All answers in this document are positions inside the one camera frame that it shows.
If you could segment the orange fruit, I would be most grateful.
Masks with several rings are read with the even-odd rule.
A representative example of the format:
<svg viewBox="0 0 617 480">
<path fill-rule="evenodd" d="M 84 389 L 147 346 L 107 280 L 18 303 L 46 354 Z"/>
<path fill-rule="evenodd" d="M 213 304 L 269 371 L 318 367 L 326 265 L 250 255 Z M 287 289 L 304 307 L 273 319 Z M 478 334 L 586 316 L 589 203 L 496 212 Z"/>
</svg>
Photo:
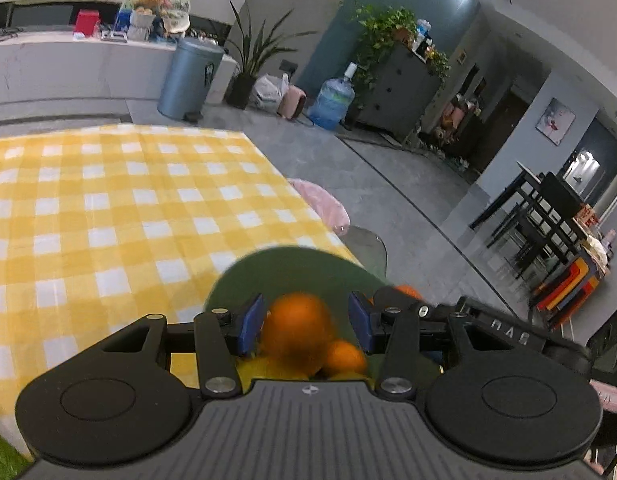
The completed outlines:
<svg viewBox="0 0 617 480">
<path fill-rule="evenodd" d="M 328 306 L 308 292 L 289 292 L 270 306 L 261 331 L 261 352 L 275 363 L 315 375 L 335 339 Z"/>
<path fill-rule="evenodd" d="M 329 344 L 322 369 L 327 376 L 343 373 L 365 374 L 368 370 L 365 353 L 345 339 Z"/>
</svg>

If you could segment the pink fluffy stool cushion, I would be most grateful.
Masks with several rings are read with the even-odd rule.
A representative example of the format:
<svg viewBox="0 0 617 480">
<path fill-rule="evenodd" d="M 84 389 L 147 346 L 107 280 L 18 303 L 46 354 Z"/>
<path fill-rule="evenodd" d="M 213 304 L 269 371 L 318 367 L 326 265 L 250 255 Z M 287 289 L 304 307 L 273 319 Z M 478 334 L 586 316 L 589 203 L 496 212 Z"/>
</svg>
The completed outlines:
<svg viewBox="0 0 617 480">
<path fill-rule="evenodd" d="M 348 231 L 351 219 L 344 206 L 333 195 L 313 182 L 289 179 L 289 183 L 335 234 L 344 235 Z"/>
</svg>

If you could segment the colourful stacked stools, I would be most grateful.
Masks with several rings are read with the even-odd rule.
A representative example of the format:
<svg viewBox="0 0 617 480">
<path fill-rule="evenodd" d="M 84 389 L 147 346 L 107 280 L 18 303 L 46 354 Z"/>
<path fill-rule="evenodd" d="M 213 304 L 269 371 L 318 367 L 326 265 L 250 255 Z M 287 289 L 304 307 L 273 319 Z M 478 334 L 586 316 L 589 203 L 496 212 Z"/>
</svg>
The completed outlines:
<svg viewBox="0 0 617 480">
<path fill-rule="evenodd" d="M 583 252 L 552 280 L 533 292 L 529 306 L 537 311 L 548 330 L 554 332 L 567 322 L 598 288 L 604 272 L 587 252 Z"/>
</svg>

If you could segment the black dining table chairs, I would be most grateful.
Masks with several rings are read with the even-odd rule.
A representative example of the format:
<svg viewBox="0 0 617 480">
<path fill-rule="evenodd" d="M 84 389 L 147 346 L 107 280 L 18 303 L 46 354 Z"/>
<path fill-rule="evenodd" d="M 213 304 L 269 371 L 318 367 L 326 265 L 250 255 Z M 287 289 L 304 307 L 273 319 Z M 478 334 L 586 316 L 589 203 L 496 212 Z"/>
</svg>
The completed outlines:
<svg viewBox="0 0 617 480">
<path fill-rule="evenodd" d="M 513 257 L 513 268 L 521 278 L 538 259 L 546 260 L 547 278 L 576 258 L 587 240 L 587 232 L 576 216 L 584 202 L 563 179 L 555 174 L 534 174 L 523 164 L 506 188 L 469 224 L 476 230 L 514 202 L 499 223 L 487 245 L 493 246 L 506 236 L 519 235 L 522 244 Z"/>
</svg>

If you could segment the yellow checkered tablecloth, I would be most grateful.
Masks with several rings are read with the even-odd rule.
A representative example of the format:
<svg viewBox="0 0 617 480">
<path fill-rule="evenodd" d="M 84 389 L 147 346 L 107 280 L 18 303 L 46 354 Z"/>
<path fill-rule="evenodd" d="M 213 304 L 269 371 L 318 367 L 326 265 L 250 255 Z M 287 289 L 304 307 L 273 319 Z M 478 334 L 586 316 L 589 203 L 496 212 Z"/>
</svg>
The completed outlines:
<svg viewBox="0 0 617 480">
<path fill-rule="evenodd" d="M 0 435 L 20 391 L 142 315 L 190 321 L 232 263 L 340 238 L 241 132 L 108 125 L 0 139 Z"/>
</svg>

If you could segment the dark grey drawer cabinet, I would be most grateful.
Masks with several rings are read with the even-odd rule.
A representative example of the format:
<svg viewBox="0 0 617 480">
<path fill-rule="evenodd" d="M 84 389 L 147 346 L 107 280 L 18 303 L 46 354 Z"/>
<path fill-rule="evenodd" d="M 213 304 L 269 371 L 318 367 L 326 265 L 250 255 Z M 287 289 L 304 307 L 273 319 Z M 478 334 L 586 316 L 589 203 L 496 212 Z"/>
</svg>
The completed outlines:
<svg viewBox="0 0 617 480">
<path fill-rule="evenodd" d="M 356 125 L 403 140 L 415 128 L 441 84 L 422 58 L 404 44 L 395 44 L 375 72 L 374 87 L 363 98 Z"/>
</svg>

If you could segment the blue water jug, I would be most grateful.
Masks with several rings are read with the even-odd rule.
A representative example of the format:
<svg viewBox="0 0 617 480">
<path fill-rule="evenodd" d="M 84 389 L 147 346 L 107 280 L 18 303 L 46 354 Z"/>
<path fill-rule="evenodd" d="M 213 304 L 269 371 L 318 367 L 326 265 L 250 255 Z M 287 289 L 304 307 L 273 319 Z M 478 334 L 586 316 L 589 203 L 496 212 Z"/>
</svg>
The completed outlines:
<svg viewBox="0 0 617 480">
<path fill-rule="evenodd" d="M 349 63 L 340 78 L 325 81 L 318 96 L 308 110 L 308 118 L 318 127 L 334 131 L 346 116 L 348 107 L 355 99 L 351 80 L 357 70 L 355 63 Z"/>
</svg>

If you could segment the pink small heater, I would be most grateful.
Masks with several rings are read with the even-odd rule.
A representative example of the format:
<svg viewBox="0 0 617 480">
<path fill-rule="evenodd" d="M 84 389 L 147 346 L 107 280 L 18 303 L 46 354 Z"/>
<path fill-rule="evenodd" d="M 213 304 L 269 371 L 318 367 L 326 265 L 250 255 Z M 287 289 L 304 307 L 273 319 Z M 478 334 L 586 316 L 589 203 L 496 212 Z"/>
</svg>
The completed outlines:
<svg viewBox="0 0 617 480">
<path fill-rule="evenodd" d="M 301 115 L 305 102 L 306 93 L 298 87 L 290 86 L 279 103 L 277 114 L 293 122 Z"/>
</svg>

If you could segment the white plastic bag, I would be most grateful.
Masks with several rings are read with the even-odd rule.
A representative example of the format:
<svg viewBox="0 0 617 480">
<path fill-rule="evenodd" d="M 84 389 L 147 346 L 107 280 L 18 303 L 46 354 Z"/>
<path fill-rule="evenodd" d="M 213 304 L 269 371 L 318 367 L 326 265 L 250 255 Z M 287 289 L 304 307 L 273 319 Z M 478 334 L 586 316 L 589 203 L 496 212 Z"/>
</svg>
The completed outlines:
<svg viewBox="0 0 617 480">
<path fill-rule="evenodd" d="M 282 99 L 290 88 L 289 74 L 281 77 L 264 75 L 255 81 L 251 90 L 250 103 L 263 112 L 276 114 Z"/>
</svg>

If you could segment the blue-grey pedal trash bin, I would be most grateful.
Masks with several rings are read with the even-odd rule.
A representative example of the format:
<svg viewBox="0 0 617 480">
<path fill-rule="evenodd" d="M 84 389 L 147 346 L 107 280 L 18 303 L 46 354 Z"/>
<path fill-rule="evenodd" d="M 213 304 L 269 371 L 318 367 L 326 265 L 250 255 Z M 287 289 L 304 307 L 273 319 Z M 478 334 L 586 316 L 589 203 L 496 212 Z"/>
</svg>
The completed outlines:
<svg viewBox="0 0 617 480">
<path fill-rule="evenodd" d="M 158 112 L 181 122 L 197 122 L 224 50 L 197 38 L 179 39 L 158 103 Z"/>
</svg>

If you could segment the potted green leaf plant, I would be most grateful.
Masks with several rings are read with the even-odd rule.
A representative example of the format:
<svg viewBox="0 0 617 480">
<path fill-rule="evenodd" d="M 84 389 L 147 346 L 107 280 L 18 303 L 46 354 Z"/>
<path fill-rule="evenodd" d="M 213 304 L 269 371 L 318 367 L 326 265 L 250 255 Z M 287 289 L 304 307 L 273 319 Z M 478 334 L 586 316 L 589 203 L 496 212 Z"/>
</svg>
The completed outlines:
<svg viewBox="0 0 617 480">
<path fill-rule="evenodd" d="M 229 4 L 240 39 L 235 41 L 226 38 L 226 42 L 237 51 L 240 72 L 232 79 L 226 103 L 239 110 L 244 110 L 249 103 L 254 84 L 258 80 L 258 73 L 264 64 L 278 54 L 296 52 L 295 48 L 287 46 L 287 42 L 295 38 L 313 36 L 316 30 L 304 30 L 304 32 L 293 32 L 293 34 L 281 32 L 282 24 L 290 18 L 293 9 L 284 13 L 272 26 L 268 27 L 266 21 L 262 21 L 260 28 L 254 30 L 249 7 L 244 6 L 246 14 L 244 18 L 241 18 L 234 3 L 230 1 Z"/>
</svg>

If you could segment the teddy bear gift display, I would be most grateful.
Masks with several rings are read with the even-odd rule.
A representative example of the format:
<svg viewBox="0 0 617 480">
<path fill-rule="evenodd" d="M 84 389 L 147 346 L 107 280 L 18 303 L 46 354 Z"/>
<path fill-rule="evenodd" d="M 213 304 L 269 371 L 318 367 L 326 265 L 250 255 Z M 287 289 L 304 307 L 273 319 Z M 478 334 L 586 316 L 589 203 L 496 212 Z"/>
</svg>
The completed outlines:
<svg viewBox="0 0 617 480">
<path fill-rule="evenodd" d="M 130 41 L 162 41 L 184 36 L 191 0 L 123 0 L 113 29 Z"/>
</svg>

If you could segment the white TV cabinet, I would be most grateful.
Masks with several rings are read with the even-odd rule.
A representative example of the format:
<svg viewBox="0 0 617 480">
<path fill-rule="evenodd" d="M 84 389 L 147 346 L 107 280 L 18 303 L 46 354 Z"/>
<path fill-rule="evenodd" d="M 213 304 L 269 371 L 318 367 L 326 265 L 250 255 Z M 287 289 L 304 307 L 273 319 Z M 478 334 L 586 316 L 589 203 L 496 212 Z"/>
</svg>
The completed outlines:
<svg viewBox="0 0 617 480">
<path fill-rule="evenodd" d="M 156 101 L 174 44 L 76 39 L 69 28 L 0 30 L 0 124 L 56 114 L 61 102 Z"/>
</svg>

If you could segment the red box on cabinet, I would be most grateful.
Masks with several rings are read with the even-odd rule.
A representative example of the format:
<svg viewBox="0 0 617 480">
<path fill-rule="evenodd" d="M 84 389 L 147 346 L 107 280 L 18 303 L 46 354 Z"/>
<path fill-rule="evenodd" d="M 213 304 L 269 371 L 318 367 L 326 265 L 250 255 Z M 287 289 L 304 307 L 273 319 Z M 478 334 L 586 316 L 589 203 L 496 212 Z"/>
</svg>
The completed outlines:
<svg viewBox="0 0 617 480">
<path fill-rule="evenodd" d="M 97 10 L 79 10 L 74 24 L 74 32 L 85 37 L 91 37 L 100 23 Z"/>
</svg>

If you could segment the wall picture red flower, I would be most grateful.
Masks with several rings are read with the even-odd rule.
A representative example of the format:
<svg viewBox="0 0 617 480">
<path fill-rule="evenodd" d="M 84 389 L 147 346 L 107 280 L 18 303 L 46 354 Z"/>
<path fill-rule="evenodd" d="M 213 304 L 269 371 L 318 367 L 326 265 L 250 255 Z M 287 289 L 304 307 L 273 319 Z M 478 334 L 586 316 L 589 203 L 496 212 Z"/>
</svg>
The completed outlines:
<svg viewBox="0 0 617 480">
<path fill-rule="evenodd" d="M 561 101 L 552 98 L 535 128 L 556 146 L 559 146 L 573 125 L 576 115 Z"/>
</svg>

